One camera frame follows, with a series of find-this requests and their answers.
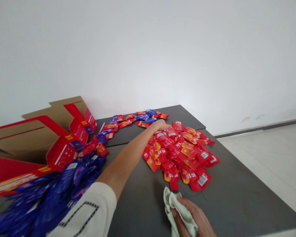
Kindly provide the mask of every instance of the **open cardboard box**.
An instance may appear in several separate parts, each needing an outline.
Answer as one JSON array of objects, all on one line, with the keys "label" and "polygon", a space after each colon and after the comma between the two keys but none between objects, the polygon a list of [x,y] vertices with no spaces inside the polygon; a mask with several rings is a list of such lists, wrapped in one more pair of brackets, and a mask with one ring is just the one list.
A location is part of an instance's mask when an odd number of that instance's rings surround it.
[{"label": "open cardboard box", "polygon": [[25,119],[47,115],[64,129],[79,138],[86,146],[89,134],[95,133],[97,122],[91,115],[81,96],[49,103],[51,107],[22,115]]},{"label": "open cardboard box", "polygon": [[77,158],[78,138],[46,115],[0,127],[0,196]]}]

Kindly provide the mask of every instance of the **white cloth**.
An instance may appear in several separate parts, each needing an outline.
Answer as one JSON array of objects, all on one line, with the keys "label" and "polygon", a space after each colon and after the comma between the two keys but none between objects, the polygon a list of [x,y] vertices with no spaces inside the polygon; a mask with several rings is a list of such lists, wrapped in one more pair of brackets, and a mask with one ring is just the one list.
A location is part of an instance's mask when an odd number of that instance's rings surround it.
[{"label": "white cloth", "polygon": [[180,237],[177,225],[174,221],[173,214],[171,212],[171,208],[175,208],[179,215],[181,216],[181,219],[183,220],[183,223],[185,224],[188,232],[192,237],[195,237],[197,234],[197,225],[192,217],[192,214],[187,210],[187,208],[182,205],[178,200],[177,197],[182,197],[181,193],[174,194],[169,190],[168,187],[165,187],[163,191],[163,200],[165,204],[165,213],[168,216],[168,219],[172,226],[172,237]]},{"label": "white cloth", "polygon": [[112,188],[95,182],[48,237],[106,237],[115,208]]}]

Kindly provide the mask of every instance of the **tiled floor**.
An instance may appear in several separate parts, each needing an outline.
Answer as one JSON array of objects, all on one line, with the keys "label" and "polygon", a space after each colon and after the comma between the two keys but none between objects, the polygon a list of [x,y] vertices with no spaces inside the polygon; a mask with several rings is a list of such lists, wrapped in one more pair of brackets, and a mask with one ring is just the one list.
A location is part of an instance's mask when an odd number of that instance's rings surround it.
[{"label": "tiled floor", "polygon": [[[218,140],[296,211],[296,124]],[[295,237],[296,229],[267,236]]]}]

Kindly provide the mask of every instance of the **pile of red packets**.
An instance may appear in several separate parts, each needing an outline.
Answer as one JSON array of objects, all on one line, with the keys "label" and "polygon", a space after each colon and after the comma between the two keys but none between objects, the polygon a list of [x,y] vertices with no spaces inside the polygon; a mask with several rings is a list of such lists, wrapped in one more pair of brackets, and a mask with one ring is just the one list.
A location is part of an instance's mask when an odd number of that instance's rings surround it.
[{"label": "pile of red packets", "polygon": [[175,121],[166,131],[155,132],[142,156],[153,172],[161,168],[171,190],[179,189],[178,180],[181,175],[183,182],[193,192],[198,192],[211,181],[206,168],[220,162],[218,157],[205,148],[214,143],[202,132],[190,127],[183,128],[182,122]]}]

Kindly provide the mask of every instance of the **gray table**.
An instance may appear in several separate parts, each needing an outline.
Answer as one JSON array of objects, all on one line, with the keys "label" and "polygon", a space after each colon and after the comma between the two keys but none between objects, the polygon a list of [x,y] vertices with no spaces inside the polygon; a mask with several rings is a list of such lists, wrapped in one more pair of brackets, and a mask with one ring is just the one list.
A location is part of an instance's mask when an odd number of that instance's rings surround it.
[{"label": "gray table", "polygon": [[[179,181],[184,197],[202,208],[217,236],[260,236],[296,228],[296,212],[283,202],[208,131],[216,141],[209,150],[221,162],[208,169],[212,181],[193,193]],[[108,148],[106,166],[125,145]],[[141,158],[118,201],[108,236],[170,236],[163,190],[170,185]]]},{"label": "gray table", "polygon": [[[189,126],[197,130],[206,128],[199,120],[197,120],[192,114],[190,114],[181,105],[175,105],[175,106],[154,109],[154,110],[160,111],[164,114],[169,114],[169,117],[165,120],[166,123],[168,124],[173,124],[174,121],[181,121],[183,123],[183,126]],[[104,122],[105,124],[109,124],[111,119],[112,117],[98,119],[97,120],[98,127],[95,134],[98,134]],[[127,127],[119,129],[118,132],[114,134],[114,138],[108,140],[105,143],[105,147],[127,144],[144,130],[145,128],[138,127],[135,121],[132,124],[128,125]]]}]

